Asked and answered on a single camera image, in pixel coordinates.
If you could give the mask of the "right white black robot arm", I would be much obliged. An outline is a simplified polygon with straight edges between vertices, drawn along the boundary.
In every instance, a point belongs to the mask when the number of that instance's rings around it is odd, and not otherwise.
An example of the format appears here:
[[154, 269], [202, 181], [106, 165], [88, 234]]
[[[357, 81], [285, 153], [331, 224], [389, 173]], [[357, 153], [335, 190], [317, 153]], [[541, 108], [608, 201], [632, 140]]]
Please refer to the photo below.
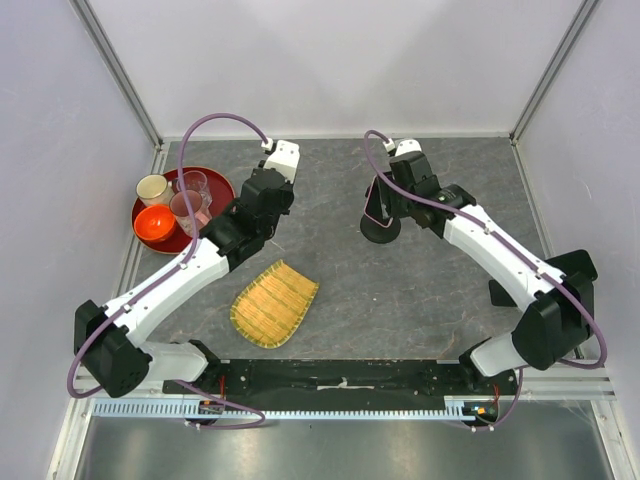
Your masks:
[[542, 260], [501, 229], [476, 199], [456, 184], [443, 187], [420, 150], [394, 148], [390, 169], [367, 189], [363, 235], [395, 240], [404, 218], [459, 248], [490, 276], [490, 300], [515, 307], [516, 327], [488, 338], [459, 358], [458, 381], [477, 394], [494, 377], [519, 367], [544, 371], [591, 338], [597, 278], [590, 255], [576, 250]]

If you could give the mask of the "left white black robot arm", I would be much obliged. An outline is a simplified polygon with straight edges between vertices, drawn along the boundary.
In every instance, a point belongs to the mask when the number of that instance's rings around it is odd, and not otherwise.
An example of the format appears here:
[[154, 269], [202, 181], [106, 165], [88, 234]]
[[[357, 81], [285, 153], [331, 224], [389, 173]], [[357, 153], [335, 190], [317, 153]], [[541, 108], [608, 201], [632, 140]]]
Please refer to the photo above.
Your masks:
[[74, 353], [113, 398], [148, 377], [185, 380], [198, 393], [219, 382], [210, 353], [196, 342], [155, 344], [148, 337], [174, 310], [205, 286], [259, 252], [290, 211], [297, 169], [268, 160], [253, 170], [225, 210], [199, 233], [196, 246], [126, 295], [103, 306], [81, 304], [74, 319]]

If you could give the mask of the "black round-base clamp phone stand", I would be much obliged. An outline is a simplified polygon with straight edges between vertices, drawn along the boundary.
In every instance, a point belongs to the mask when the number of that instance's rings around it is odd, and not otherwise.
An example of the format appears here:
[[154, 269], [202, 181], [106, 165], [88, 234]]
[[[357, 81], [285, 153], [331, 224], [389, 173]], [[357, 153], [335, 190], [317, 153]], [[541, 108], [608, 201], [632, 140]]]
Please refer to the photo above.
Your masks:
[[370, 242], [388, 244], [396, 240], [400, 235], [401, 221], [392, 217], [391, 223], [387, 227], [383, 227], [363, 215], [360, 220], [360, 232]]

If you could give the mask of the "pink case smartphone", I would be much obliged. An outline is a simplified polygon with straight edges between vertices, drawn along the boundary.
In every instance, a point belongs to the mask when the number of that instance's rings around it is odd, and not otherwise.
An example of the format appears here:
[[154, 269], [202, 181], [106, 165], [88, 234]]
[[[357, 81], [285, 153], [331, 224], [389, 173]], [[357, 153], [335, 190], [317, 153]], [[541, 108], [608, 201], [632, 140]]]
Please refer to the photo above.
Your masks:
[[393, 218], [387, 212], [386, 205], [383, 202], [381, 188], [377, 179], [373, 179], [366, 190], [364, 216], [383, 229], [388, 229], [393, 222]]

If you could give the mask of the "black smartphone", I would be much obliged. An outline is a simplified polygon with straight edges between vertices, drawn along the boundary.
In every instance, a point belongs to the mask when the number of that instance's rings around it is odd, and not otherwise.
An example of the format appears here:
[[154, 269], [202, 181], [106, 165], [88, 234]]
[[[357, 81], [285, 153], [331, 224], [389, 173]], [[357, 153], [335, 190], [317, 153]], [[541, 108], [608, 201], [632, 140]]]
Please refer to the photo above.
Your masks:
[[584, 249], [578, 249], [547, 258], [546, 263], [559, 269], [565, 276], [580, 273], [590, 281], [596, 281], [598, 278], [598, 273], [592, 258]]

